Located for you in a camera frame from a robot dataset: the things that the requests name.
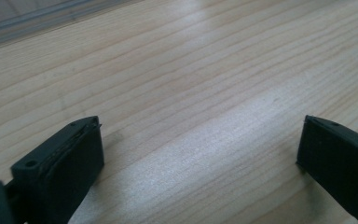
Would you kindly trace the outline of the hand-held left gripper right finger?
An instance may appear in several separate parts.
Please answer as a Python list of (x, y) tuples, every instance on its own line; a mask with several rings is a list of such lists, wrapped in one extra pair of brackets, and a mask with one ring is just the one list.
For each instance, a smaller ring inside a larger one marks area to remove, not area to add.
[(306, 116), (296, 163), (358, 220), (358, 133)]

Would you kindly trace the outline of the metal floor rail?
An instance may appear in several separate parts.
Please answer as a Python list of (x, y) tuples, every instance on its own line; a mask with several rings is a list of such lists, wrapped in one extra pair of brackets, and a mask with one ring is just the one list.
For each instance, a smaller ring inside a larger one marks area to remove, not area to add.
[(0, 0), (0, 45), (141, 0)]

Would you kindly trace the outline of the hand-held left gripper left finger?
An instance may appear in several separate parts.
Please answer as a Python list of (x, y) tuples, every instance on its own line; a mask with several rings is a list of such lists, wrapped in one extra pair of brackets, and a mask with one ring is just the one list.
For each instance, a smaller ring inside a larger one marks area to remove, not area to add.
[(104, 166), (101, 124), (76, 120), (11, 166), (29, 224), (67, 224)]

